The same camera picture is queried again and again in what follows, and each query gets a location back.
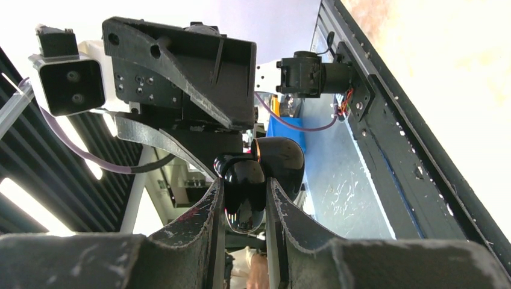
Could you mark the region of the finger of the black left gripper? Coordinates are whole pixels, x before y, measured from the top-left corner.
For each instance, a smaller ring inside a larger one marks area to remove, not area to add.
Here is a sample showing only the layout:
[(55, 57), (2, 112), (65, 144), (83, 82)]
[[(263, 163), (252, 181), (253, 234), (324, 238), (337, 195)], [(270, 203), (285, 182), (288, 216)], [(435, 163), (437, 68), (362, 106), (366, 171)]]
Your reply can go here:
[(199, 32), (137, 19), (102, 23), (116, 97), (124, 102), (177, 107), (176, 89), (227, 129), (254, 124), (257, 46), (212, 28)]
[(120, 139), (167, 151), (212, 179), (216, 177), (213, 163), (218, 155), (243, 151), (240, 134), (155, 129), (124, 116), (114, 116), (114, 122)]

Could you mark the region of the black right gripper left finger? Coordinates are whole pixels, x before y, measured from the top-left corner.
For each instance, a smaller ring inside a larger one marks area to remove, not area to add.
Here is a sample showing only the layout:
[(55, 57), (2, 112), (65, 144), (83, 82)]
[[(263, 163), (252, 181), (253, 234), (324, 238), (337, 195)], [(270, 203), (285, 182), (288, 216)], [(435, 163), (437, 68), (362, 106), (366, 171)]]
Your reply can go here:
[(151, 234), (1, 237), (2, 288), (222, 288), (224, 182)]

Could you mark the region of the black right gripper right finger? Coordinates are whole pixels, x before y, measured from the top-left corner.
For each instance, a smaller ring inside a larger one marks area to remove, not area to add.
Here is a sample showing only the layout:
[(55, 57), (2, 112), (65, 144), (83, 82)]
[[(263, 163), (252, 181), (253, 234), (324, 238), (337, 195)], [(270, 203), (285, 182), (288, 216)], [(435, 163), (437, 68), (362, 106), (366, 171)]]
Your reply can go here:
[(509, 288), (481, 245), (457, 240), (347, 240), (267, 182), (271, 288)]

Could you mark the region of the black glossy earbud charging case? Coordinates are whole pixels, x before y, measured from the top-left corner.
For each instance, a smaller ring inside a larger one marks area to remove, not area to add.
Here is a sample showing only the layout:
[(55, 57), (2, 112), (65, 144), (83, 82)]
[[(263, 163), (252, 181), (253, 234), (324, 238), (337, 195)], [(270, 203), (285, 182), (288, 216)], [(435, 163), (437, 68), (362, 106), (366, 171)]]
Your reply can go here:
[(224, 180), (224, 211), (230, 229), (250, 234), (263, 223), (267, 183), (275, 179), (290, 200), (295, 200), (303, 181), (305, 158), (302, 147), (287, 137), (252, 140), (249, 152), (227, 152), (213, 163)]

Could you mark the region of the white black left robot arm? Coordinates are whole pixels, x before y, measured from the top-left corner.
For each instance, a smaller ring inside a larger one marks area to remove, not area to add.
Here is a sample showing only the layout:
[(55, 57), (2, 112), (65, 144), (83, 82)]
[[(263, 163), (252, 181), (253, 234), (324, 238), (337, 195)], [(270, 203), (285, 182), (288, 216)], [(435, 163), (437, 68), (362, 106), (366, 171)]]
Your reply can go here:
[(169, 152), (207, 176), (219, 154), (241, 150), (241, 132), (256, 122), (256, 93), (317, 98), (347, 90), (354, 73), (309, 51), (258, 64), (255, 43), (201, 22), (182, 28), (111, 17), (102, 36), (116, 97), (131, 108), (116, 118), (120, 138)]

